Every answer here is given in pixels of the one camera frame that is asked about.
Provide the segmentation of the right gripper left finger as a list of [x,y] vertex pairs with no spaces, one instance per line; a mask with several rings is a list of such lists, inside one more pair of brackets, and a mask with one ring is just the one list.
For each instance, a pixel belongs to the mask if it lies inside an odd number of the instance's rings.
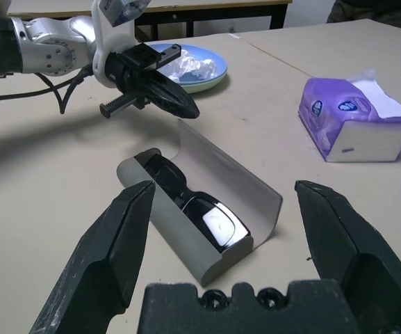
[[156,185],[123,189],[80,238],[31,333],[106,333],[130,306]]

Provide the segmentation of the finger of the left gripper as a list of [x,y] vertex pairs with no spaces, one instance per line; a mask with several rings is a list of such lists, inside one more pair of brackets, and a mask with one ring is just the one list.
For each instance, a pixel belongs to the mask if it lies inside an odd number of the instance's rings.
[[153,104],[159,109],[178,118],[195,118],[194,99],[178,84],[131,86],[118,88],[121,96],[107,104],[100,104],[99,110],[103,117],[111,118],[114,114],[128,106],[143,109]]
[[181,46],[173,44],[159,53],[161,60],[149,71],[149,101],[168,113],[199,113],[194,99],[178,83],[158,71],[181,56]]

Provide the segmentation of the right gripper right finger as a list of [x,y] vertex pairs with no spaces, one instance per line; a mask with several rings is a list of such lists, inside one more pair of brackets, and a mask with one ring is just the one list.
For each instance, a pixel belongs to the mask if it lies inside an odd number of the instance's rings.
[[295,183],[311,258],[335,280],[362,333],[401,333],[401,261],[347,198],[328,186]]

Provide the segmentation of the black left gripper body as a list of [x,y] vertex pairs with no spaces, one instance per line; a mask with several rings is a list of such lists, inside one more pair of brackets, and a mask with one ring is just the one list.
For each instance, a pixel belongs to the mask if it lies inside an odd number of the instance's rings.
[[161,53],[145,43],[123,52],[111,52],[106,59],[105,75],[115,87],[125,93],[130,83],[148,69],[155,69]]

